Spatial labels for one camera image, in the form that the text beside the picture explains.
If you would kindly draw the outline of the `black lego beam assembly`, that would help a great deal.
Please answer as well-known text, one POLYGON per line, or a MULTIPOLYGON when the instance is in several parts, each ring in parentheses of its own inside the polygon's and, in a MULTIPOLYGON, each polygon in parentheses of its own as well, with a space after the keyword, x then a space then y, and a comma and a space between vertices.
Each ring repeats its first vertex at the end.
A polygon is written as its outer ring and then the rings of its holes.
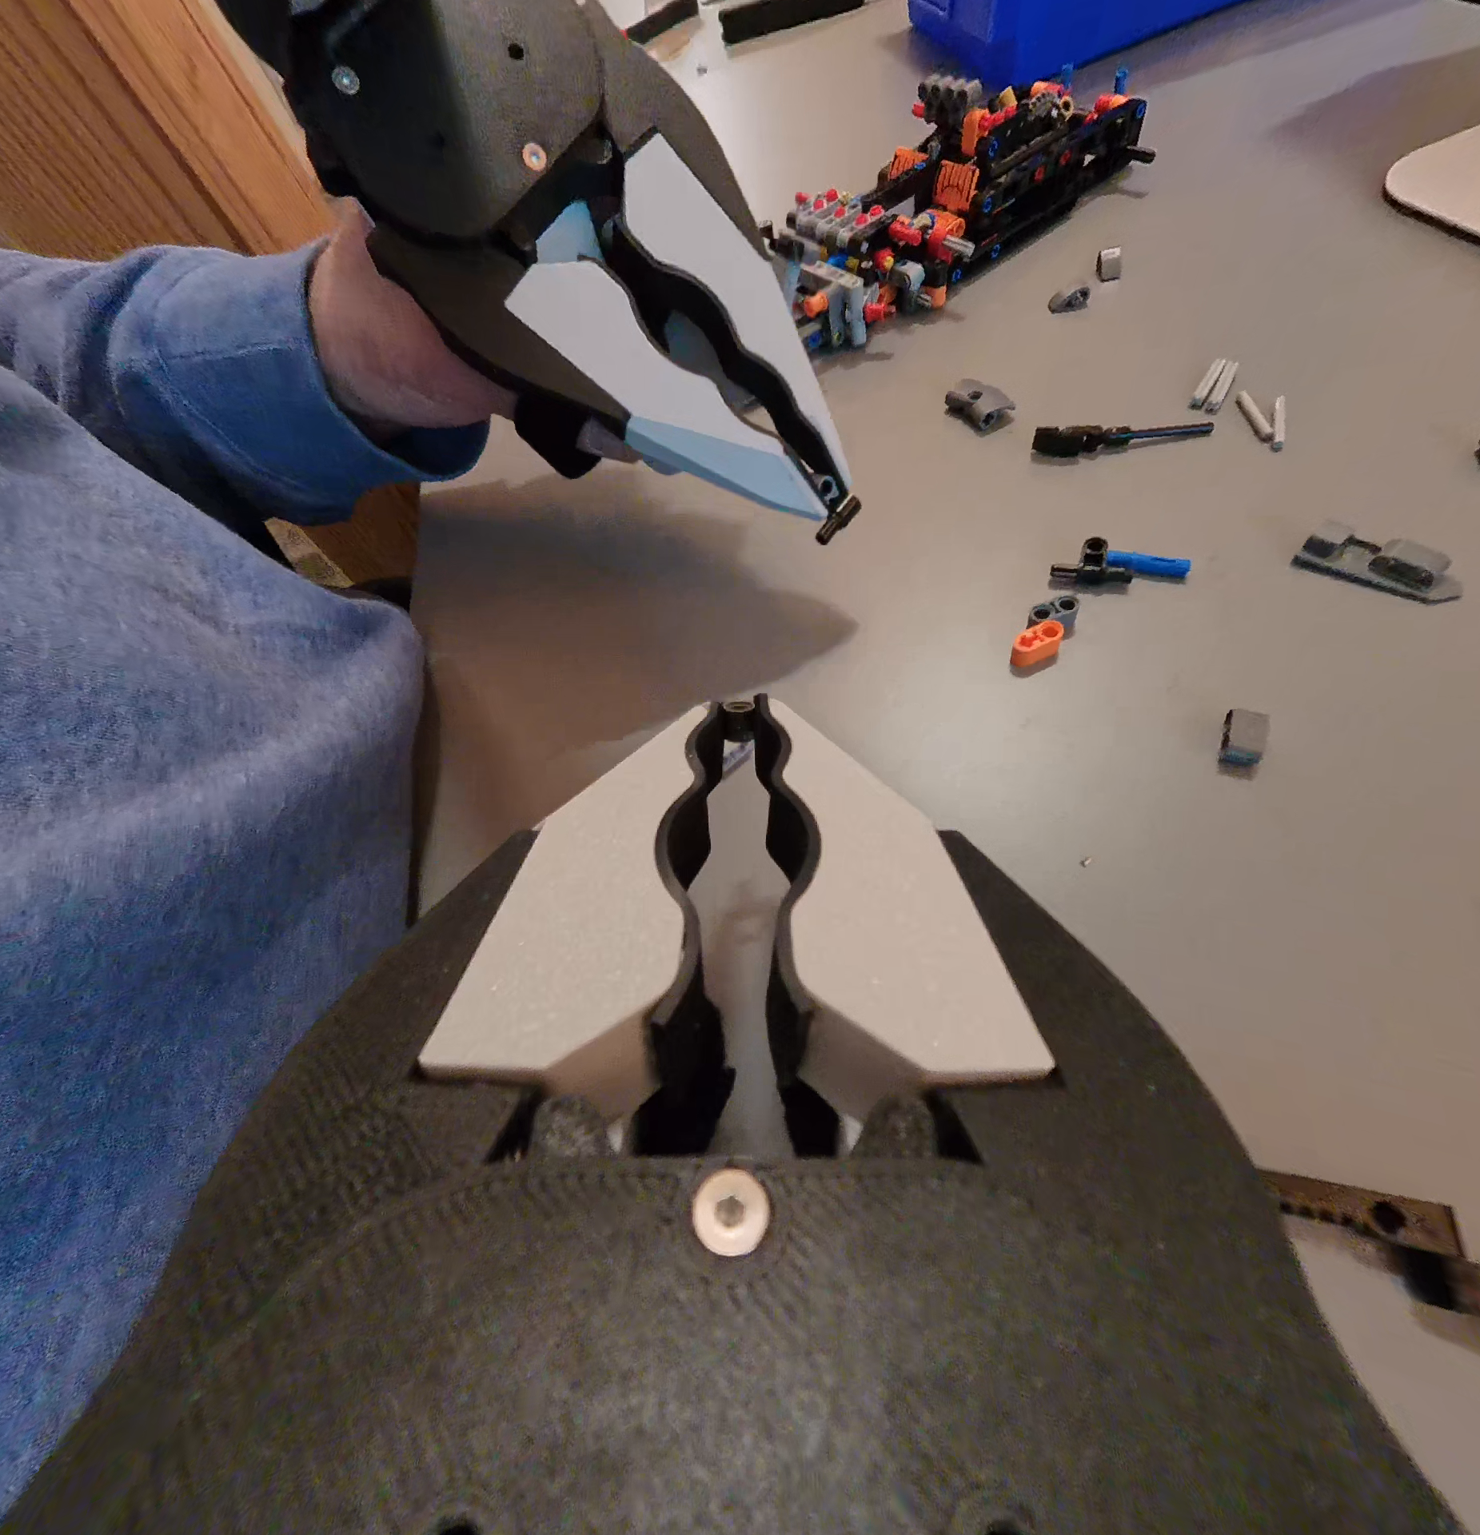
POLYGON ((1258 1175, 1280 1214, 1340 1228, 1374 1246, 1413 1300, 1480 1320, 1480 1262, 1465 1251, 1450 1205, 1291 1172, 1258 1175))

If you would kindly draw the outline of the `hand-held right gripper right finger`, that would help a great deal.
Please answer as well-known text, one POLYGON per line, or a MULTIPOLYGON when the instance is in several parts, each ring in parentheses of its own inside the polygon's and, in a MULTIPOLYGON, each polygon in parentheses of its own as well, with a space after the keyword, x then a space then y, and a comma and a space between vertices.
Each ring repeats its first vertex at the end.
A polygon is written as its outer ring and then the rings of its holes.
POLYGON ((1032 1013, 933 821, 791 706, 752 701, 785 877, 766 1025, 787 1140, 833 1156, 882 1098, 1041 1082, 1032 1013))

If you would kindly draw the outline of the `black lego axle assembly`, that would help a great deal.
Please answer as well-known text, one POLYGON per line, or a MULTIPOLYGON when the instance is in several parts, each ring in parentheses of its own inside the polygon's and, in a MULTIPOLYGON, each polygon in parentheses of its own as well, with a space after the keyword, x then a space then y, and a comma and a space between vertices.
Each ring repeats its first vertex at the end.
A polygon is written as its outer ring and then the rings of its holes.
POLYGON ((1062 461, 1081 456, 1122 453, 1141 446, 1199 439, 1212 432, 1212 421, 1148 428, 1103 424, 1039 426, 1034 430, 1030 451, 1039 458, 1062 461))

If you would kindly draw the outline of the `blue storage bin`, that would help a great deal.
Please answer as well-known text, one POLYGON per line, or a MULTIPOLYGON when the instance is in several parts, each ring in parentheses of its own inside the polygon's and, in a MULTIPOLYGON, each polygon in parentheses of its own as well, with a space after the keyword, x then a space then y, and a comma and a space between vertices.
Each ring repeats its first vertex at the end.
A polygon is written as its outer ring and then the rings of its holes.
POLYGON ((1233 2, 907 2, 909 26, 986 86, 1051 77, 1233 2))

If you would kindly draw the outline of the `black connector with blue pin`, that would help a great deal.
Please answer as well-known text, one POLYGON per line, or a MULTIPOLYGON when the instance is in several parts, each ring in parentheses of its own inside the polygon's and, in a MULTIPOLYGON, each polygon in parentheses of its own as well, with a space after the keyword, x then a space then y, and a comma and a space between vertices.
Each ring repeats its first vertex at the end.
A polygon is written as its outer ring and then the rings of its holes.
POLYGON ((1073 562, 1050 565, 1050 583, 1066 588, 1129 587, 1138 578, 1180 583, 1191 569, 1189 558, 1115 550, 1097 536, 1083 541, 1073 562))

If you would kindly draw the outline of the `person's left forearm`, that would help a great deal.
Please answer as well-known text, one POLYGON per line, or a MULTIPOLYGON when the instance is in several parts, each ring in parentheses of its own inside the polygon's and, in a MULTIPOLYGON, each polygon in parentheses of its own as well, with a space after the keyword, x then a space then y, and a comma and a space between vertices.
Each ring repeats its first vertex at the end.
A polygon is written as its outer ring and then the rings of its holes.
POLYGON ((417 380, 338 382, 334 342, 313 335, 313 262, 313 248, 0 250, 0 426, 28 447, 63 437, 107 488, 141 476, 241 525, 327 525, 387 484, 470 469, 509 407, 445 398, 447 349, 417 380))

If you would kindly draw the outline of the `person's left hand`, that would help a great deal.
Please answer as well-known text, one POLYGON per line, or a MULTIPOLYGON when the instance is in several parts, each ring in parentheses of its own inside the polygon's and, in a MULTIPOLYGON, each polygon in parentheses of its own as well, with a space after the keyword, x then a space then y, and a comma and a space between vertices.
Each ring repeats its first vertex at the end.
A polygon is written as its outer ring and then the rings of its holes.
POLYGON ((375 442, 511 419, 516 395, 465 365, 377 269, 359 204, 341 199, 334 213, 306 283, 311 343, 334 403, 375 442))

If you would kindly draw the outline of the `wooden cabinet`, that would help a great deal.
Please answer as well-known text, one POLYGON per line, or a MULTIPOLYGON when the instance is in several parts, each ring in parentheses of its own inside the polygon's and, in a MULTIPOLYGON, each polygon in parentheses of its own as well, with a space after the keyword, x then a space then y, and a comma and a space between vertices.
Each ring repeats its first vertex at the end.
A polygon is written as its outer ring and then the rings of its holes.
POLYGON ((294 250, 336 222, 278 83, 206 2, 0 2, 0 246, 294 250))

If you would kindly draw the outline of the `white desk stand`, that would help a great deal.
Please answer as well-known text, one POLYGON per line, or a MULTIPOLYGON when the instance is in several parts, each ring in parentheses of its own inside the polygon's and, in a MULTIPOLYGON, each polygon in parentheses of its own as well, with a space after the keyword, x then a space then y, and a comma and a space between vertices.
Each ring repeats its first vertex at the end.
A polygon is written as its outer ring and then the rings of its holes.
POLYGON ((1480 243, 1480 123, 1406 153, 1383 192, 1400 211, 1480 243))

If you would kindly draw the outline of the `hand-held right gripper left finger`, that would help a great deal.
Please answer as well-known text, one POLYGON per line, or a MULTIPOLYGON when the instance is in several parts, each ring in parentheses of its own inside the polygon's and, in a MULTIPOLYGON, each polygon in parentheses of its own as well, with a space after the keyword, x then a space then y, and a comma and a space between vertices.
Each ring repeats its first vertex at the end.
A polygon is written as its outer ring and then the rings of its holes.
POLYGON ((690 884, 724 747, 722 705, 692 706, 539 825, 422 1077, 581 1098, 657 1156, 710 1147, 733 1069, 690 884))

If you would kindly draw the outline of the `multicoloured lego car chassis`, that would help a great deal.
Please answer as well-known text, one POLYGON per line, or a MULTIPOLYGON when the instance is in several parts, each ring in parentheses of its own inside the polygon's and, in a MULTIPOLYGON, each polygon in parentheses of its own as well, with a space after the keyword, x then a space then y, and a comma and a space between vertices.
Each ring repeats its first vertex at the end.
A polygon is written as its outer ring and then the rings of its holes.
POLYGON ((884 321, 942 308, 1090 190, 1152 162, 1147 100, 1125 67, 1090 102, 1071 74, 992 91, 932 72, 910 107, 921 137, 896 146, 873 185, 799 192, 778 225, 761 225, 807 354, 859 350, 884 321))

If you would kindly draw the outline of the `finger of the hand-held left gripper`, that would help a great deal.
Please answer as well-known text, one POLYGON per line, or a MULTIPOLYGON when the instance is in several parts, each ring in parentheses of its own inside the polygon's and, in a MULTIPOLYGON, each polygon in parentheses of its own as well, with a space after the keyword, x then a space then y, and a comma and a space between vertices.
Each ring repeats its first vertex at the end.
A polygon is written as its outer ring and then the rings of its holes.
POLYGON ((750 500, 847 500, 844 447, 766 250, 660 132, 623 162, 618 231, 630 250, 623 282, 644 278, 687 317, 717 377, 770 419, 770 430, 743 419, 715 377, 674 361, 629 407, 629 444, 750 500))
MULTIPOLYGON (((659 470, 687 472, 648 461, 627 440, 629 407, 646 403, 653 380, 674 361, 692 363, 715 377, 729 407, 762 430, 770 430, 768 412, 717 377, 708 342, 687 317, 674 315, 662 298, 651 296, 644 278, 634 278, 632 285, 623 282, 630 250, 620 224, 622 208, 600 208, 599 199, 569 204, 537 238, 537 259, 511 292, 505 310, 611 398, 616 428, 637 456, 659 470)), ((752 502, 814 525, 826 514, 819 500, 752 502)))

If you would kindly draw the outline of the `dark grey lego plate assembly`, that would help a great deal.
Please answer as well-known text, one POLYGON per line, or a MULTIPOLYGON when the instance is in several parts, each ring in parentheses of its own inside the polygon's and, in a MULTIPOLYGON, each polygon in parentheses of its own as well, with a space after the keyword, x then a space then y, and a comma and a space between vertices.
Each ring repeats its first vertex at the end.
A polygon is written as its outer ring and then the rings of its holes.
POLYGON ((1411 539, 1370 543, 1333 520, 1305 537, 1291 564, 1421 604, 1462 597, 1458 578, 1450 574, 1451 558, 1441 550, 1411 539))

